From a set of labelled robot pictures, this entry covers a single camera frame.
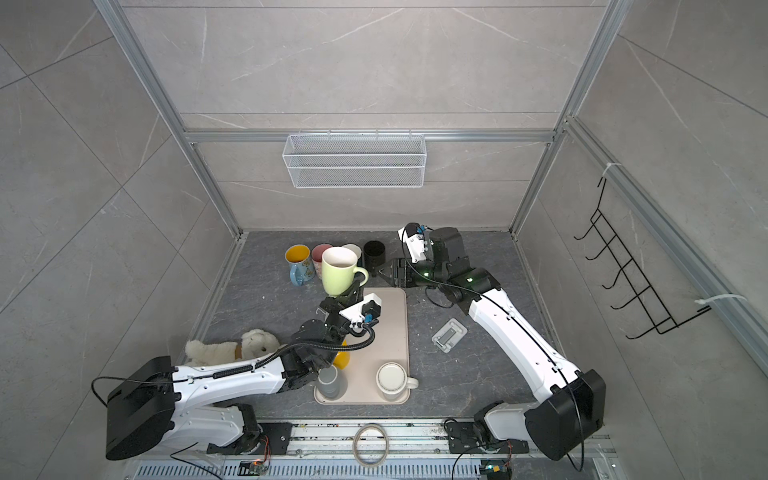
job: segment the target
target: white mug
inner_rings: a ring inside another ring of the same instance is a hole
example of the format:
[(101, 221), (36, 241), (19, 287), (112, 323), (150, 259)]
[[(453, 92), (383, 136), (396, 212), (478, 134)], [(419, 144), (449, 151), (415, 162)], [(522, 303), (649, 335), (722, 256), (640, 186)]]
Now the white mug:
[(376, 372), (376, 385), (382, 396), (390, 401), (397, 400), (406, 389), (417, 389), (419, 381), (406, 374), (406, 369), (396, 362), (385, 363)]

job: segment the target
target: wire basket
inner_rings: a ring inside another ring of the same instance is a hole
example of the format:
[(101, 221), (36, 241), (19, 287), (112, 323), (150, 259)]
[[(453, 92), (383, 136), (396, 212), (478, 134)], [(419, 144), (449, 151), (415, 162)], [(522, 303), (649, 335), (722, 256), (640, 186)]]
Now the wire basket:
[(293, 134), (283, 159), (296, 188), (421, 187), (427, 147), (419, 134)]

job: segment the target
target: black metal hook rack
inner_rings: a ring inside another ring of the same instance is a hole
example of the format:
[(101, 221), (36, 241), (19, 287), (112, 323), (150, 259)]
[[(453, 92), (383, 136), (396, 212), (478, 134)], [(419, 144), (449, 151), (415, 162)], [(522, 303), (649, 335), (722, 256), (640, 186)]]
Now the black metal hook rack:
[[(604, 244), (602, 250), (600, 250), (598, 252), (598, 254), (595, 255), (592, 258), (590, 258), (590, 257), (584, 257), (584, 258), (586, 258), (587, 260), (590, 260), (590, 261), (596, 260), (600, 255), (603, 254), (604, 251), (607, 250), (611, 254), (611, 256), (613, 257), (614, 261), (616, 262), (616, 265), (619, 267), (619, 271), (616, 273), (616, 277), (614, 278), (614, 281), (613, 281), (613, 283), (610, 286), (602, 285), (602, 287), (605, 288), (606, 290), (612, 289), (613, 287), (616, 286), (616, 283), (618, 282), (619, 277), (623, 274), (624, 278), (627, 279), (627, 283), (629, 283), (629, 286), (632, 289), (632, 292), (634, 293), (632, 298), (627, 300), (627, 302), (625, 302), (624, 305), (622, 305), (622, 306), (613, 306), (613, 305), (611, 305), (611, 308), (614, 309), (614, 310), (621, 310), (624, 307), (626, 307), (627, 305), (629, 305), (630, 303), (632, 303), (633, 301), (637, 300), (640, 303), (640, 305), (643, 307), (643, 311), (645, 312), (645, 314), (648, 315), (648, 319), (653, 324), (653, 326), (650, 329), (645, 330), (644, 332), (642, 332), (639, 335), (636, 335), (636, 336), (625, 335), (625, 336), (628, 339), (630, 339), (630, 340), (639, 339), (643, 335), (645, 335), (647, 333), (650, 333), (653, 330), (656, 330), (657, 333), (659, 333), (660, 335), (663, 335), (663, 334), (669, 332), (670, 330), (679, 328), (682, 325), (685, 325), (686, 323), (690, 322), (692, 319), (695, 319), (696, 317), (701, 316), (701, 315), (709, 312), (710, 310), (712, 310), (712, 308), (707, 305), (707, 306), (703, 306), (702, 308), (698, 309), (694, 315), (692, 315), (691, 317), (683, 320), (682, 322), (678, 322), (677, 320), (674, 319), (674, 317), (670, 313), (669, 309), (667, 308), (667, 305), (661, 299), (661, 297), (657, 293), (656, 289), (654, 289), (654, 286), (651, 285), (648, 277), (645, 276), (645, 272), (643, 271), (641, 266), (634, 259), (634, 255), (632, 255), (632, 252), (629, 251), (627, 246), (624, 244), (624, 241), (621, 239), (621, 237), (619, 237), (618, 233), (616, 233), (616, 230), (611, 225), (611, 222), (608, 221), (606, 216), (603, 215), (602, 210), (600, 210), (600, 205), (601, 205), (601, 203), (603, 201), (603, 193), (605, 192), (605, 184), (606, 184), (605, 178), (601, 178), (600, 181), (598, 182), (598, 188), (602, 187), (602, 189), (600, 190), (600, 198), (598, 199), (598, 206), (597, 206), (597, 208), (594, 209), (593, 214), (589, 217), (590, 224), (591, 224), (589, 226), (589, 229), (581, 237), (574, 237), (574, 238), (576, 240), (583, 240), (592, 230), (594, 230), (594, 231), (596, 231), (598, 233), (598, 235), (600, 236), (600, 238), (601, 238), (601, 240), (603, 241), (603, 244)], [(603, 233), (600, 231), (600, 229), (598, 229), (598, 227), (597, 227), (597, 222), (600, 219), (603, 219), (604, 222), (608, 225), (608, 228), (610, 229), (610, 233), (607, 236), (604, 236)], [(611, 244), (612, 243), (616, 243), (616, 242), (618, 242), (621, 245), (621, 247), (624, 248), (624, 250), (627, 252), (627, 255), (629, 256), (629, 260), (627, 260), (624, 263), (619, 261), (617, 255), (616, 255), (616, 252), (614, 252), (614, 250), (611, 248)], [(632, 283), (632, 280), (631, 280), (630, 276), (627, 275), (626, 269), (629, 266), (634, 266), (634, 268), (636, 268), (637, 271), (640, 272), (640, 275), (642, 275), (643, 280), (645, 281), (645, 287), (643, 287), (641, 290), (639, 290), (639, 288), (640, 288), (639, 286), (636, 286), (634, 283)], [(643, 298), (641, 296), (644, 293), (646, 293), (648, 290), (650, 290), (650, 292), (653, 295), (656, 296), (656, 299), (658, 300), (658, 303), (664, 309), (664, 313), (665, 313), (666, 316), (660, 322), (654, 321), (654, 317), (648, 311), (648, 306), (647, 306), (646, 302), (643, 301)]]

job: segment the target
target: stuffed animal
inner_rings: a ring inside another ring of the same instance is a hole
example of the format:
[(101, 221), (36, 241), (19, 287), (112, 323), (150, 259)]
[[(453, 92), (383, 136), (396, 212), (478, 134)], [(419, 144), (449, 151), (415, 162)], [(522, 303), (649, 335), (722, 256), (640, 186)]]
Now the stuffed animal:
[(277, 338), (261, 329), (245, 332), (242, 343), (224, 342), (206, 345), (200, 340), (191, 340), (184, 347), (189, 357), (188, 366), (210, 366), (232, 363), (237, 360), (252, 360), (277, 351), (280, 342)]

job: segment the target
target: dark marble table surface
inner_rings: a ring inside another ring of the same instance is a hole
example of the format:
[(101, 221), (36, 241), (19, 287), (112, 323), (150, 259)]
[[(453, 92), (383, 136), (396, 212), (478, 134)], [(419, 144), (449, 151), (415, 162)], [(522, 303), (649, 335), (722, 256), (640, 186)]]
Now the dark marble table surface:
[[(462, 238), (472, 265), (491, 272), (520, 313), (548, 337), (509, 233), (464, 232)], [(388, 259), (402, 257), (396, 232), (250, 233), (204, 341), (238, 340), (247, 330), (261, 328), (286, 343), (303, 322), (316, 318), (316, 308), (325, 293), (317, 278), (301, 287), (291, 284), (285, 250), (295, 243), (310, 248), (320, 243), (355, 243), (362, 247), (368, 240), (382, 241)], [(388, 286), (374, 277), (366, 285)], [(315, 402), (311, 386), (241, 401), (252, 403), (260, 419), (470, 417), (497, 400), (533, 401), (520, 372), (480, 325), (457, 306), (442, 309), (432, 305), (424, 297), (423, 287), (408, 289), (406, 294), (410, 372), (420, 382), (406, 403), (320, 405)], [(447, 304), (440, 292), (431, 290), (429, 294), (435, 301)], [(432, 344), (432, 335), (451, 318), (466, 326), (468, 333), (446, 354)]]

